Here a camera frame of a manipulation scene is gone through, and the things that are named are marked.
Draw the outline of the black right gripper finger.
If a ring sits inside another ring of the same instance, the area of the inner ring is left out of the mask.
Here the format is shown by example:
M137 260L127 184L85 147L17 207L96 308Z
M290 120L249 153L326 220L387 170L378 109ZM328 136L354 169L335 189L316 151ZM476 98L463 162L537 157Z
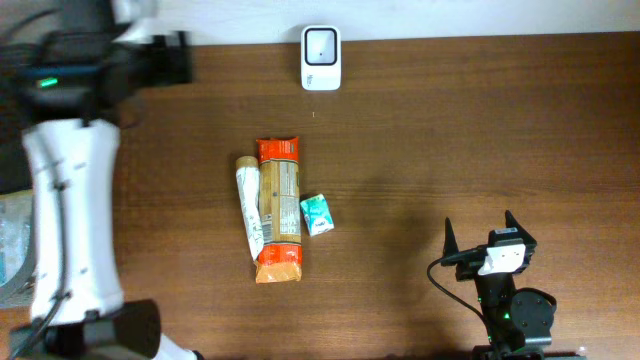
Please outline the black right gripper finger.
M524 240L531 239L531 235L519 224L510 210L505 211L505 227L515 228Z
M453 256L459 252L453 226L449 217L445 219L444 256Z

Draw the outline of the teal tissue pack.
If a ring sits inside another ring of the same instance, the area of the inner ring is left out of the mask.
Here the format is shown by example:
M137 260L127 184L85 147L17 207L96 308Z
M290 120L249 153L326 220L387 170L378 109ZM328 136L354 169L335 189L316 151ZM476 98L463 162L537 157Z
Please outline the teal tissue pack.
M335 225L330 208L323 194L303 200L300 207L311 237L334 229Z

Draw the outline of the beige white tube packet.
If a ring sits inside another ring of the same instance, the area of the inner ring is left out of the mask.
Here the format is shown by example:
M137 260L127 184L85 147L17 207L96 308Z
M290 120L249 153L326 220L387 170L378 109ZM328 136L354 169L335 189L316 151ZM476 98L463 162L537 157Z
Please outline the beige white tube packet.
M256 261L264 248L259 212L260 170L257 158L242 156L236 160L236 182L250 254Z

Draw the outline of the orange pasta packet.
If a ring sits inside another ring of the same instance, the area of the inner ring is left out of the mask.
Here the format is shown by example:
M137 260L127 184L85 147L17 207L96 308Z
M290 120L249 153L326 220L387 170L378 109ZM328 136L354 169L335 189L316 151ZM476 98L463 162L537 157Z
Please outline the orange pasta packet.
M302 278L299 139L259 139L259 214L264 247L257 259L258 284Z

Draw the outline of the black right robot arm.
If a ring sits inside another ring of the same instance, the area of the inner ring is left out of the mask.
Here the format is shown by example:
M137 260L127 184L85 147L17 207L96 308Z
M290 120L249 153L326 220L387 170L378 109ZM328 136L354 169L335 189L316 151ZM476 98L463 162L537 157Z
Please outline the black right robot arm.
M514 277L530 265L536 239L505 212L505 226L489 232L485 244L461 250L450 219L444 222L442 255L427 268L427 277L435 288L473 312L482 322L488 343L471 351L472 359L580 359L577 353L547 353L552 344L551 329L557 300L535 288L520 288ZM454 267L458 282L472 281L478 307L464 301L432 275L435 266Z

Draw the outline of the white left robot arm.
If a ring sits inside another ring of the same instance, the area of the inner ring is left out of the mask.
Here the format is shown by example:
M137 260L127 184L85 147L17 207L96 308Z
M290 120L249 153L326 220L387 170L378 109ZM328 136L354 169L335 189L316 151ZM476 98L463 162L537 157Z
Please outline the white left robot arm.
M126 301L113 246L117 108L137 91L187 84L183 31L148 42L116 31L51 34L1 85L24 123L34 195L35 294L10 334L14 359L195 359L151 299Z

